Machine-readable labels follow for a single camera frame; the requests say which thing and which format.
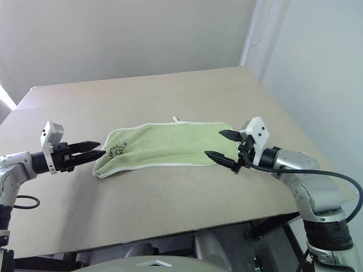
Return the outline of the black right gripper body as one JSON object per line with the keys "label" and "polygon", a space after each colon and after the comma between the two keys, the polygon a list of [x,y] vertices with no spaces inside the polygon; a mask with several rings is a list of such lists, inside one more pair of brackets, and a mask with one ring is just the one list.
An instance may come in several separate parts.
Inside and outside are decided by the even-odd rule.
{"label": "black right gripper body", "polygon": [[255,157],[255,141],[252,136],[247,136],[245,140],[238,146],[238,164],[242,167],[249,168],[252,166]]}

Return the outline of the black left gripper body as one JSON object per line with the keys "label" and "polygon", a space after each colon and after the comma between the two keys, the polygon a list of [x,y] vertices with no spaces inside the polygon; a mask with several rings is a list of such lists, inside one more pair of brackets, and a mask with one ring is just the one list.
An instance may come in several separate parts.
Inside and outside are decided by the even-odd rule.
{"label": "black left gripper body", "polygon": [[56,171],[72,172],[75,168],[73,156],[66,142],[61,142],[52,147],[52,160]]}

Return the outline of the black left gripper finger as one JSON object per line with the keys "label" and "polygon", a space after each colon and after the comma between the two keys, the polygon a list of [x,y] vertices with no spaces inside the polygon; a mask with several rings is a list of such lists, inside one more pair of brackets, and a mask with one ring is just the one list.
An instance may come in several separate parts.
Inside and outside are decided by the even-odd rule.
{"label": "black left gripper finger", "polygon": [[70,144],[69,149],[72,154],[76,154],[76,153],[84,153],[91,151],[98,146],[100,146],[99,142],[84,141],[84,142]]}
{"label": "black left gripper finger", "polygon": [[79,155],[73,156],[73,165],[81,165],[89,162],[93,162],[101,158],[106,151],[102,150],[91,150]]}

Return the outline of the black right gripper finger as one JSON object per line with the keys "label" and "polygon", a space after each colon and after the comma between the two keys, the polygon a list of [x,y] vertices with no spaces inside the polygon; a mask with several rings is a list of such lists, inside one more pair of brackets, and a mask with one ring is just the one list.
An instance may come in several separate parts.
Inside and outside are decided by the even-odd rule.
{"label": "black right gripper finger", "polygon": [[238,131],[221,130],[221,131],[219,131],[219,133],[231,141],[241,141],[242,140],[242,136],[241,136],[240,132],[238,132]]}
{"label": "black right gripper finger", "polygon": [[224,154],[216,151],[204,151],[205,155],[215,163],[230,169],[234,173],[238,173],[241,166],[233,159],[227,158]]}

